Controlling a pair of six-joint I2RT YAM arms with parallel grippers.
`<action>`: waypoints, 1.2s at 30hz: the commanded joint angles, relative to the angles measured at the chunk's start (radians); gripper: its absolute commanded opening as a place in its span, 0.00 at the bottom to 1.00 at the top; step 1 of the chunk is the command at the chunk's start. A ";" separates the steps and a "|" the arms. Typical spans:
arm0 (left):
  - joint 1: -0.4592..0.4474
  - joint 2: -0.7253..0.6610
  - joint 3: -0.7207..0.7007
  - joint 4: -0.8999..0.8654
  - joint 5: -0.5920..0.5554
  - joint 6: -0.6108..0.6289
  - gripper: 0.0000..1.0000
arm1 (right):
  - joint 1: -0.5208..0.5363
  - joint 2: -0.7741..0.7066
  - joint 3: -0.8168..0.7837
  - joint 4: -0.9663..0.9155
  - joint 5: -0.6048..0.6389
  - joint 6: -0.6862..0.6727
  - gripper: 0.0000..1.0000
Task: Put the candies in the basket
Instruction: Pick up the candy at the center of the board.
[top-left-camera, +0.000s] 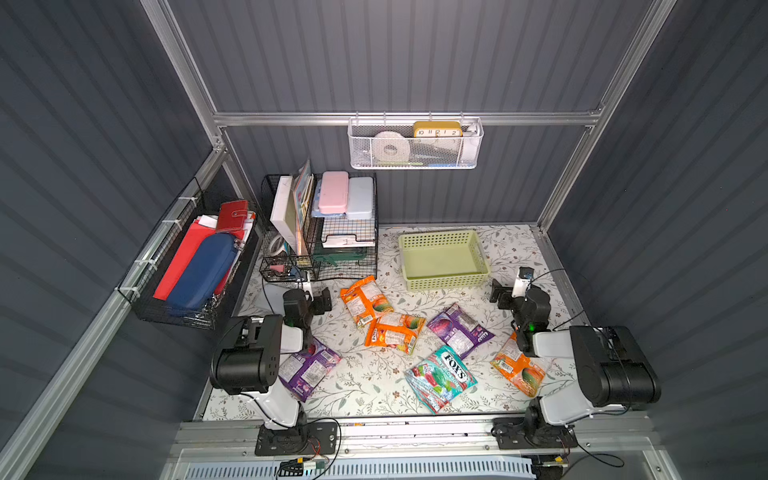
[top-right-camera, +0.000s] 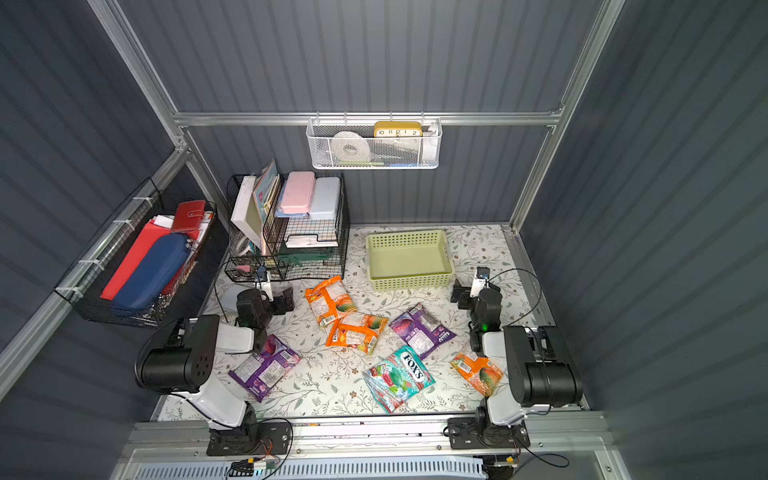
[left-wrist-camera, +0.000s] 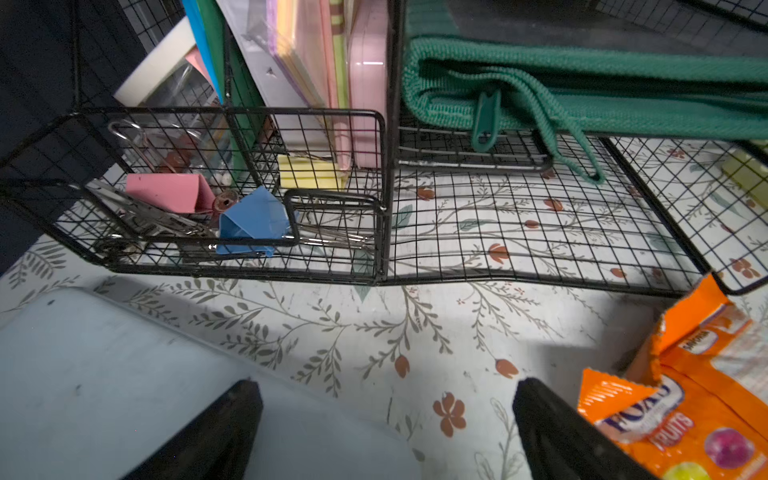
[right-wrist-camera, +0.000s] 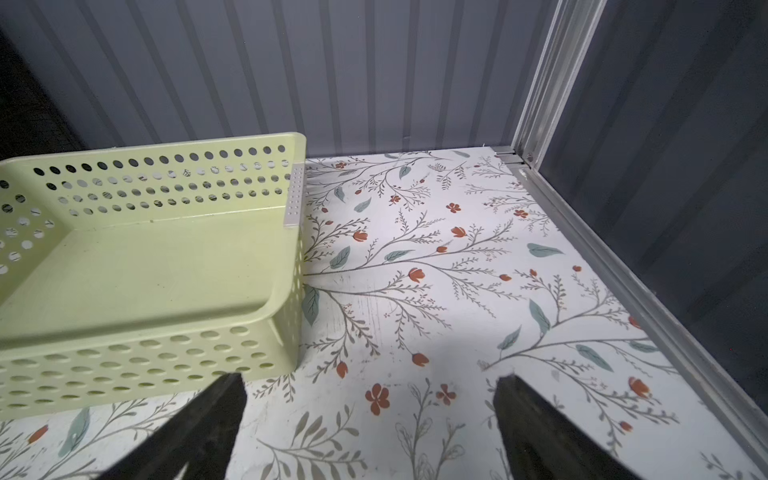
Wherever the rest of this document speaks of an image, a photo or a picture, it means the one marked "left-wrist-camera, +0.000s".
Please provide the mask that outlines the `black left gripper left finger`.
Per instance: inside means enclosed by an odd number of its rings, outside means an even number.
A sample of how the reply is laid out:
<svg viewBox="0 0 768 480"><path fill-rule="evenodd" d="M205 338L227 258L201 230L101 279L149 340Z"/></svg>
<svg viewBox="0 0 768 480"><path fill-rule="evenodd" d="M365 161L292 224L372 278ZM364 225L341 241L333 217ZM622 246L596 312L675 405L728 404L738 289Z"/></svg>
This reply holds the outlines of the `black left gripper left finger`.
<svg viewBox="0 0 768 480"><path fill-rule="evenodd" d="M125 477L242 479L262 411L259 385L240 380Z"/></svg>

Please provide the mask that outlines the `orange Fox's fruits candy bag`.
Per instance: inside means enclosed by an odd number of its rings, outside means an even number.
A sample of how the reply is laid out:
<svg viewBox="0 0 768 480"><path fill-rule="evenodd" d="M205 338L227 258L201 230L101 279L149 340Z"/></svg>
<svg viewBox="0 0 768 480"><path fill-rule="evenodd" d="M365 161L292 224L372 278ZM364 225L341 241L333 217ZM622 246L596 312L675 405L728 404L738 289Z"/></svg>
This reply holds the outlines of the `orange Fox's fruits candy bag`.
<svg viewBox="0 0 768 480"><path fill-rule="evenodd" d="M577 409L660 479L764 479L767 328L707 275L624 375L584 371Z"/></svg>

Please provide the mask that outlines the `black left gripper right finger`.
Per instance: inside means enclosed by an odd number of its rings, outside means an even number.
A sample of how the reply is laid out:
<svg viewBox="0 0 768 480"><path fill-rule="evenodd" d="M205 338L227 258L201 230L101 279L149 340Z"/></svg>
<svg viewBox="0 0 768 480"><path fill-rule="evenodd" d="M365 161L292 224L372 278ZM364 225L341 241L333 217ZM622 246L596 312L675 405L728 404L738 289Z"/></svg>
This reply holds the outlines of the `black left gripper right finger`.
<svg viewBox="0 0 768 480"><path fill-rule="evenodd" d="M536 378L518 384L512 407L534 479L654 477Z"/></svg>

